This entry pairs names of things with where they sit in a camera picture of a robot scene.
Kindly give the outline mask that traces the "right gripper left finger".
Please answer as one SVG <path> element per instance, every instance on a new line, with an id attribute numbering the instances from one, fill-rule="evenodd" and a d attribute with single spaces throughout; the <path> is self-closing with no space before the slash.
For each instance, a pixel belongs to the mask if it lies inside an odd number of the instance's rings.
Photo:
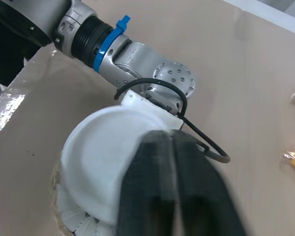
<path id="1" fill-rule="evenodd" d="M 117 236 L 173 235 L 177 205 L 174 137 L 179 130 L 145 134 L 124 173 Z"/>

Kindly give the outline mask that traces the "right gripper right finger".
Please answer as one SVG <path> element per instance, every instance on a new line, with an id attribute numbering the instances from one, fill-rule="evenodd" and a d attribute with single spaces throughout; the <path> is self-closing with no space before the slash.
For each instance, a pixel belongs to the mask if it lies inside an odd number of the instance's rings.
<path id="1" fill-rule="evenodd" d="M 179 205 L 186 236 L 245 236 L 247 232 L 219 172 L 207 159 L 207 149 L 193 136 L 172 135 Z"/>

